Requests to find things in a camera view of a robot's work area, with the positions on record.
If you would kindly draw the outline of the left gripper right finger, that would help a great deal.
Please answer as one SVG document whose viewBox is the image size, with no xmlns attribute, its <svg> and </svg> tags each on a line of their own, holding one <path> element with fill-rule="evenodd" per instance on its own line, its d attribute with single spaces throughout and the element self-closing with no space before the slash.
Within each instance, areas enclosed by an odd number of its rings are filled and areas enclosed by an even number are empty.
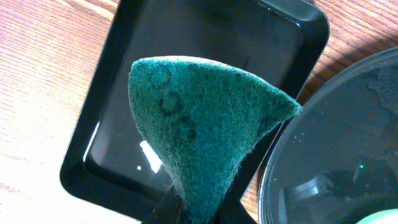
<svg viewBox="0 0 398 224">
<path fill-rule="evenodd" d="M 230 191 L 227 191 L 219 205 L 219 224 L 256 224 L 239 201 Z"/>
</svg>

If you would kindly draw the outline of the green yellow sponge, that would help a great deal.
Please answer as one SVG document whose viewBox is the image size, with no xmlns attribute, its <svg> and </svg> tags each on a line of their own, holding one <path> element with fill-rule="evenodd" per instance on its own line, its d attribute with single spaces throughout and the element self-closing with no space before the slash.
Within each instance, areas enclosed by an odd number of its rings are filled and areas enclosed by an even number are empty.
<svg viewBox="0 0 398 224">
<path fill-rule="evenodd" d="M 206 223 L 242 160 L 301 105 L 258 76 L 188 56 L 136 60 L 128 75 L 138 132 L 162 161 L 193 223 Z"/>
</svg>

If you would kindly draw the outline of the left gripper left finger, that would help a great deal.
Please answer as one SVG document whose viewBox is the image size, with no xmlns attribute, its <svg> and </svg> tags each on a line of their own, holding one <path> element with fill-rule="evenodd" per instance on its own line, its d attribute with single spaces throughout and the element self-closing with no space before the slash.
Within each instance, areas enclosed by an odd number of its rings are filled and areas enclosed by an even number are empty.
<svg viewBox="0 0 398 224">
<path fill-rule="evenodd" d="M 175 188 L 171 187 L 142 224 L 184 224 L 186 222 L 187 216 L 182 199 Z"/>
</svg>

